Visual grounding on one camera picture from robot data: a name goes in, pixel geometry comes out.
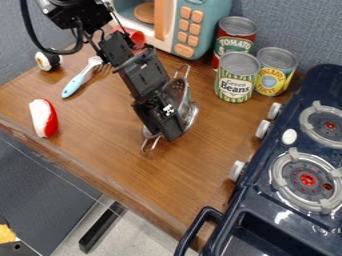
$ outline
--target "stove knob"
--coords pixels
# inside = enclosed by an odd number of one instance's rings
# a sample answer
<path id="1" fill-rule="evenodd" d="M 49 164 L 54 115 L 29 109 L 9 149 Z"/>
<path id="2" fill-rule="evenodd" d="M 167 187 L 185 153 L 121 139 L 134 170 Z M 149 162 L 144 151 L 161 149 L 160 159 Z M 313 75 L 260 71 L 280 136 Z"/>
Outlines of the stove knob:
<path id="1" fill-rule="evenodd" d="M 243 170 L 246 163 L 241 161 L 235 161 L 233 167 L 230 169 L 229 179 L 236 182 Z"/>
<path id="2" fill-rule="evenodd" d="M 261 123 L 259 124 L 259 127 L 255 133 L 255 136 L 259 139 L 263 139 L 268 131 L 268 129 L 270 128 L 270 121 L 267 120 L 262 120 Z"/>
<path id="3" fill-rule="evenodd" d="M 298 134 L 295 130 L 293 129 L 287 129 L 284 133 L 283 136 L 281 137 L 281 141 L 285 144 L 285 145 L 291 145 L 293 143 L 295 143 L 295 141 L 297 140 Z"/>
<path id="4" fill-rule="evenodd" d="M 280 103 L 274 102 L 272 104 L 270 110 L 268 111 L 267 118 L 270 119 L 270 120 L 276 119 L 277 115 L 280 112 L 281 106 L 282 105 Z"/>

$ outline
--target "tomato can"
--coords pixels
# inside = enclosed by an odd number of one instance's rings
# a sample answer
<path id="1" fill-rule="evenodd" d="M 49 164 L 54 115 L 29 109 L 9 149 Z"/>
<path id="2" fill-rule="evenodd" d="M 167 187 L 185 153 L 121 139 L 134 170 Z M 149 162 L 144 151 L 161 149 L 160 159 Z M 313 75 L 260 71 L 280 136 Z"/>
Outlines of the tomato can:
<path id="1" fill-rule="evenodd" d="M 266 96 L 285 92 L 298 66 L 296 57 L 287 50 L 266 47 L 258 51 L 257 59 L 261 69 L 255 91 Z"/>
<path id="2" fill-rule="evenodd" d="M 231 103 L 245 102 L 252 97 L 260 63 L 249 53 L 229 52 L 221 56 L 216 74 L 216 95 Z"/>
<path id="3" fill-rule="evenodd" d="M 211 66 L 216 70 L 220 57 L 230 51 L 250 52 L 256 39 L 256 24 L 244 17 L 230 16 L 219 21 Z"/>

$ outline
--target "wooden table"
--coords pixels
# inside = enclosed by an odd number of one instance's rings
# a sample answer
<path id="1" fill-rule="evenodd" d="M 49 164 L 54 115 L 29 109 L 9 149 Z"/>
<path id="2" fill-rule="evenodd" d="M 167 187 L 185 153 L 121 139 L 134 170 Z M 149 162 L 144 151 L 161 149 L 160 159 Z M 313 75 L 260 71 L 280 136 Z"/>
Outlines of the wooden table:
<path id="1" fill-rule="evenodd" d="M 158 54 L 171 76 L 188 62 Z M 65 56 L 54 72 L 33 68 L 1 86 L 0 127 L 177 239 L 202 207 L 225 211 L 234 188 L 230 167 L 257 150 L 258 124 L 272 102 L 284 102 L 291 93 L 277 98 L 254 93 L 246 103 L 226 103 L 214 94 L 210 65 L 188 62 L 193 99 L 200 106 L 197 122 L 183 137 L 161 140 L 154 152 L 143 155 L 142 123 L 130 107 L 133 99 L 110 68 L 70 99 L 61 99 L 64 86 L 92 55 L 85 47 Z M 33 132 L 28 104 L 37 98 L 51 101 L 59 114 L 59 134 L 49 140 Z M 204 229 L 198 241 L 208 235 Z"/>

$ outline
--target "toy stove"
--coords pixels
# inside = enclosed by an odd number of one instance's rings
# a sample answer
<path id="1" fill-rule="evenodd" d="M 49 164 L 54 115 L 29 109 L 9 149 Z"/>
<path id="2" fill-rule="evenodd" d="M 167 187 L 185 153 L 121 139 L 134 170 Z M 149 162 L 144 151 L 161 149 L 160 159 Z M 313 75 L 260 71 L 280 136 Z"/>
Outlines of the toy stove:
<path id="1" fill-rule="evenodd" d="M 342 67 L 320 65 L 301 90 L 274 103 L 250 163 L 236 161 L 225 214 L 202 209 L 175 255 L 207 220 L 218 223 L 201 255 L 342 255 Z"/>

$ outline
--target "blue brush handle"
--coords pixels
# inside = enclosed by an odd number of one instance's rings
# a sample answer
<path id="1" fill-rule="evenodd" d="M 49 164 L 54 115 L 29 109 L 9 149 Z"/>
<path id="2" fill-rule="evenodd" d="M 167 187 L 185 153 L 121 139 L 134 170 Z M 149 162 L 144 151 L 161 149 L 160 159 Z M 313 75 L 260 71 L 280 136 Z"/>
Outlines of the blue brush handle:
<path id="1" fill-rule="evenodd" d="M 62 98 L 68 98 L 71 95 L 73 95 L 84 83 L 85 81 L 85 75 L 78 74 L 75 76 L 71 81 L 64 87 L 62 91 Z"/>

